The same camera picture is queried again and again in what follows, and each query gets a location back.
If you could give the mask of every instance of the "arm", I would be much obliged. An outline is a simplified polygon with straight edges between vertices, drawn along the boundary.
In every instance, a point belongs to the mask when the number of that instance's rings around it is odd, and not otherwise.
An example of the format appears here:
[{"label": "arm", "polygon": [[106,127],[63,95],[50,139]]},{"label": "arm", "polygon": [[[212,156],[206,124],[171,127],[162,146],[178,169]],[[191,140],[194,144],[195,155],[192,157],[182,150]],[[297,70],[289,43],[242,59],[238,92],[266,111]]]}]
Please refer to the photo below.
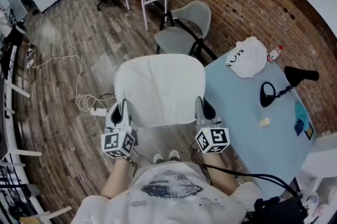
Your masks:
[{"label": "arm", "polygon": [[[205,164],[212,165],[218,168],[226,169],[219,154],[203,154]],[[239,187],[239,183],[231,175],[222,171],[208,168],[213,186],[228,196],[231,195],[235,189]]]},{"label": "arm", "polygon": [[112,199],[128,189],[128,172],[130,163],[125,159],[117,159],[114,169],[105,183],[101,196]]}]

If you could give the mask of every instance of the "shoe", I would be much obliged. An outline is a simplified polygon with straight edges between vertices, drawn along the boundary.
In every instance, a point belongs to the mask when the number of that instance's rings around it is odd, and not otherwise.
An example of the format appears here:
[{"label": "shoe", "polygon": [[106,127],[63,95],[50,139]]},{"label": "shoe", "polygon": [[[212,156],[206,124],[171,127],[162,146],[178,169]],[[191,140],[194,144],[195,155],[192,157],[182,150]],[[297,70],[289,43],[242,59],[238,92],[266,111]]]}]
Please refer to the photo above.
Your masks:
[{"label": "shoe", "polygon": [[36,46],[31,44],[29,46],[28,51],[27,51],[27,60],[31,59],[35,52],[36,52]]},{"label": "shoe", "polygon": [[172,150],[170,152],[170,155],[168,155],[168,159],[171,160],[171,158],[173,158],[172,160],[177,160],[178,159],[178,161],[180,161],[180,155],[179,155],[179,153],[178,153],[177,150]]},{"label": "shoe", "polygon": [[156,164],[156,162],[157,162],[159,159],[163,160],[162,162],[164,162],[164,157],[163,157],[162,154],[159,154],[159,153],[158,153],[158,154],[155,154],[154,157],[153,157],[153,164]]}]

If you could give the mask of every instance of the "white t-shirt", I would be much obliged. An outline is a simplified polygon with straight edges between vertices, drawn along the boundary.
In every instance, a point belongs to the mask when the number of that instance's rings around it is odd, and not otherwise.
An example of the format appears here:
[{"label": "white t-shirt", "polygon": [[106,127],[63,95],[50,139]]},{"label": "white t-shirt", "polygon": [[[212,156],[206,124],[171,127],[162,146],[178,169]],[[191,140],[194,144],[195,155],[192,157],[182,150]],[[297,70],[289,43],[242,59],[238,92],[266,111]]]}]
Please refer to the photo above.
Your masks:
[{"label": "white t-shirt", "polygon": [[12,28],[8,25],[8,20],[5,13],[0,9],[0,33],[8,37]]},{"label": "white t-shirt", "polygon": [[229,197],[210,186],[197,165],[170,161],[141,168],[131,186],[108,200],[83,200],[73,224],[239,224],[261,190],[245,183]]}]

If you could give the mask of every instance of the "white bag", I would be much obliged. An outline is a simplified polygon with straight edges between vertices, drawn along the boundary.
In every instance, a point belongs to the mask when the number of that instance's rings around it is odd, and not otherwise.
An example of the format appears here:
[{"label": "white bag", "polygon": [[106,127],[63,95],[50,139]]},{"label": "white bag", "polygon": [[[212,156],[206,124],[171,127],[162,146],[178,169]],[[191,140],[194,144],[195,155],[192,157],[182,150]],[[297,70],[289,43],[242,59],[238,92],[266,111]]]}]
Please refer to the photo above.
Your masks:
[{"label": "white bag", "polygon": [[261,41],[251,36],[236,43],[226,58],[228,66],[241,78],[252,78],[260,72],[267,62],[267,49]]}]

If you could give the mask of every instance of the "plastic bottle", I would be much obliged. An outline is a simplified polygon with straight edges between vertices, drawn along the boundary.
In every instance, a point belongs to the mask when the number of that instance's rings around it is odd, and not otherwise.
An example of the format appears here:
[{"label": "plastic bottle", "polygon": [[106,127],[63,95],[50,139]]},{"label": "plastic bottle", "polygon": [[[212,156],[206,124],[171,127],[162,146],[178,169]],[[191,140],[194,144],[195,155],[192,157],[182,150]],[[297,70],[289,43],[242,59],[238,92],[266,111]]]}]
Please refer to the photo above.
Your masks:
[{"label": "plastic bottle", "polygon": [[280,45],[278,48],[275,48],[270,52],[270,54],[267,56],[268,62],[273,62],[281,53],[283,50],[283,46]]}]

